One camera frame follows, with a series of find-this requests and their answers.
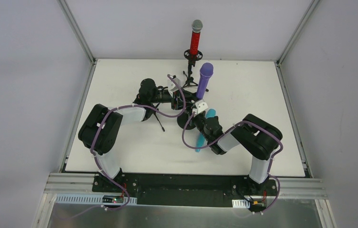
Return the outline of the black round-base mic stand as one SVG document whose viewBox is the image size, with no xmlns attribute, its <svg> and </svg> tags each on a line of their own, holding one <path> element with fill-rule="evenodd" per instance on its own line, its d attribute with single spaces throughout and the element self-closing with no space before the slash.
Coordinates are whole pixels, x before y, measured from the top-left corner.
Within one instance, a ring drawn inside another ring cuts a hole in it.
<svg viewBox="0 0 358 228">
<path fill-rule="evenodd" d="M 196 97 L 196 93 L 184 91 L 185 102 L 183 102 L 183 107 L 186 106 L 184 113 L 182 113 L 179 117 L 177 117 L 177 123 L 179 127 L 186 130 L 194 129 L 196 126 L 193 124 L 192 120 L 188 123 L 187 127 L 185 127 L 186 122 L 192 114 L 192 109 L 194 103 L 199 99 Z"/>
</svg>

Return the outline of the purple microphone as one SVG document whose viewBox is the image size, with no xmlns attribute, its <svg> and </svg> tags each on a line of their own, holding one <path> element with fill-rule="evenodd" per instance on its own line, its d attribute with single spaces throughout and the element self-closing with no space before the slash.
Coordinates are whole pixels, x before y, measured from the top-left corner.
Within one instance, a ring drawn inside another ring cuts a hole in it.
<svg viewBox="0 0 358 228">
<path fill-rule="evenodd" d="M 198 88 L 196 91 L 196 97 L 198 99 L 203 99 L 209 79 L 212 77 L 213 73 L 214 73 L 214 66 L 209 62 L 204 63 L 200 68 L 199 70 L 200 78 L 199 78 Z"/>
</svg>

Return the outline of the black shock-mount tripod stand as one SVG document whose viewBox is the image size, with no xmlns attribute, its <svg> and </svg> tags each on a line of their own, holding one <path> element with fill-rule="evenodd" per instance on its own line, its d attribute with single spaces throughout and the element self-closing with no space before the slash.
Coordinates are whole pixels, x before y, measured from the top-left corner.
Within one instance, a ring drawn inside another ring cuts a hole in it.
<svg viewBox="0 0 358 228">
<path fill-rule="evenodd" d="M 184 52 L 184 57 L 188 61 L 188 68 L 187 68 L 187 72 L 185 71 L 182 72 L 186 77 L 186 81 L 182 87 L 183 88 L 198 87 L 198 83 L 194 81 L 194 77 L 192 76 L 193 74 L 192 69 L 196 65 L 196 62 L 203 58 L 203 54 L 202 52 L 198 51 L 197 54 L 193 55 L 190 53 L 190 49 L 188 49 Z"/>
</svg>

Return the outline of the red glitter microphone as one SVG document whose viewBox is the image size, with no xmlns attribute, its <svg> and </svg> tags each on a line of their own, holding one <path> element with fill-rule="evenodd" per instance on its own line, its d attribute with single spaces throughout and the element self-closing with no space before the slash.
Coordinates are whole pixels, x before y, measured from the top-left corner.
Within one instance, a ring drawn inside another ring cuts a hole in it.
<svg viewBox="0 0 358 228">
<path fill-rule="evenodd" d="M 192 28 L 192 35 L 191 35 L 191 43 L 189 48 L 189 55 L 191 57 L 196 57 L 198 54 L 200 33 L 203 28 L 202 21 L 199 19 L 194 20 L 191 24 L 191 28 Z"/>
</svg>

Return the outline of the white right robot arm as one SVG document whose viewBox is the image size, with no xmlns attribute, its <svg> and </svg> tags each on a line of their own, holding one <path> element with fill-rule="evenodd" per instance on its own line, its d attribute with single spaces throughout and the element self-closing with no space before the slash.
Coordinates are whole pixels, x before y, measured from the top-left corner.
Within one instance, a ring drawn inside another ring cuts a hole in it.
<svg viewBox="0 0 358 228">
<path fill-rule="evenodd" d="M 273 158 L 283 150 L 281 131 L 253 114 L 248 114 L 225 132 L 217 116 L 207 118 L 202 114 L 192 114 L 187 123 L 197 128 L 207 141 L 206 146 L 194 149 L 210 148 L 214 154 L 224 155 L 239 145 L 243 146 L 252 155 L 248 180 L 257 185 L 269 178 Z"/>
</svg>

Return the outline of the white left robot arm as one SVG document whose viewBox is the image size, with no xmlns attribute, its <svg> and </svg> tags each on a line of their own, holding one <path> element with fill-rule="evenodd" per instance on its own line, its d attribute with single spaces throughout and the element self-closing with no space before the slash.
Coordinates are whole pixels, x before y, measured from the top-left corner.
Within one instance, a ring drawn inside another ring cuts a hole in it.
<svg viewBox="0 0 358 228">
<path fill-rule="evenodd" d="M 146 78 L 141 81 L 135 100 L 130 105 L 108 108 L 96 104 L 78 132 L 78 139 L 90 150 L 99 172 L 111 179 L 121 171 L 111 149 L 115 145 L 121 126 L 148 120 L 159 113 L 158 104 L 170 103 L 173 110 L 184 113 L 188 107 L 185 90 L 176 76 L 168 76 L 166 87 L 157 87 L 155 81 Z"/>
</svg>

